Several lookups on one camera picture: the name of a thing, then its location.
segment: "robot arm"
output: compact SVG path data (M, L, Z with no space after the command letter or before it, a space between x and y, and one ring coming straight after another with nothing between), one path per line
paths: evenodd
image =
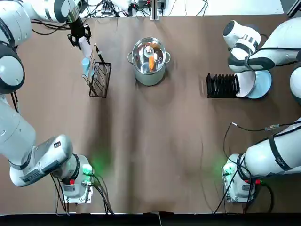
M230 21L223 31L223 37L231 48L228 58L229 68L237 73L245 71L268 70L298 61L301 50L301 18L294 18L279 25L270 35L261 49L256 29L241 26Z
M52 173L63 182L69 202L86 202L92 190L83 174L92 170L86 157L72 154L66 135L52 137L35 145L34 128L6 102L4 94L18 90L24 83L24 67L13 48L32 34L31 19L67 22L73 46L90 56L88 26L83 25L74 0L0 1L0 154L10 163L10 178L16 186L30 185Z
M301 60L301 18L279 25L261 49L257 49L261 36L256 29L230 21L223 37L231 53L229 68L237 73L268 70L275 66ZM301 66L297 66L290 79L295 98L301 103ZM232 154L222 168L224 187L229 202L247 202L253 199L255 178L301 173L301 118L289 126L247 149L244 154Z

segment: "green led indicator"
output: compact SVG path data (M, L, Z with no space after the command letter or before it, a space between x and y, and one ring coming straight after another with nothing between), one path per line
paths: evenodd
M92 174L92 166L90 166L89 164L84 164L83 165L83 174L91 175Z

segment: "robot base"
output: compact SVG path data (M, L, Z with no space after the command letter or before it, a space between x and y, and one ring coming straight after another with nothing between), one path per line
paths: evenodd
M70 189L63 185L64 189L64 198L68 203L91 203L93 195L93 177L83 174L84 168L89 166L88 159L83 155L78 155L80 161L79 174L75 180L75 189L70 191Z
M93 187L86 186L85 193L80 198L70 198L64 195L65 200L68 203L86 203L90 204L92 202L92 195L93 195Z
M237 162L238 154L233 154L230 156L230 159L234 162ZM254 198L255 193L255 184L249 184L245 182L238 173L235 174L237 170L237 164L231 162L230 160L222 167L222 180L223 180L223 189L227 190L229 184L234 175L234 179L230 185L230 188L225 196L227 202L247 202L249 196L249 189L251 186L250 200Z

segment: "black dish rack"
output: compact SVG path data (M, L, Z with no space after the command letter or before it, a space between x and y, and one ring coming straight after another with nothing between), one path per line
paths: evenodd
M108 87L110 82L112 64L103 60L98 48L96 48L100 62L96 62L93 59L94 74L92 75L91 82L85 75L82 77L86 80L87 85L90 87L90 97L106 98L108 93Z

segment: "brown table surface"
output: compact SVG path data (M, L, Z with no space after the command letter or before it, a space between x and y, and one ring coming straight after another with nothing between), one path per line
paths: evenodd
M68 42L68 32L34 34L18 50L26 70L18 98L23 117L36 129L37 143L69 135L74 153L88 157L106 180L115 212L214 211L222 197L222 142L229 123L262 128L301 115L289 90L293 66L272 69L271 90L259 100L208 99L202 94L209 72L231 73L222 31L232 19L255 24L270 35L286 16L90 20L92 43L112 63L106 99L88 96L80 77L82 55ZM154 87L137 83L127 61L134 44L147 36L160 39L172 57L164 80ZM227 152L243 153L266 136L232 128ZM50 177L18 188L10 181L4 157L0 165L0 213L54 212ZM275 193L274 212L300 211L300 179L267 180ZM241 212L241 205L226 206L227 211ZM262 189L250 211L264 212L268 206L269 193ZM99 194L94 192L93 203L79 205L77 211L103 212Z

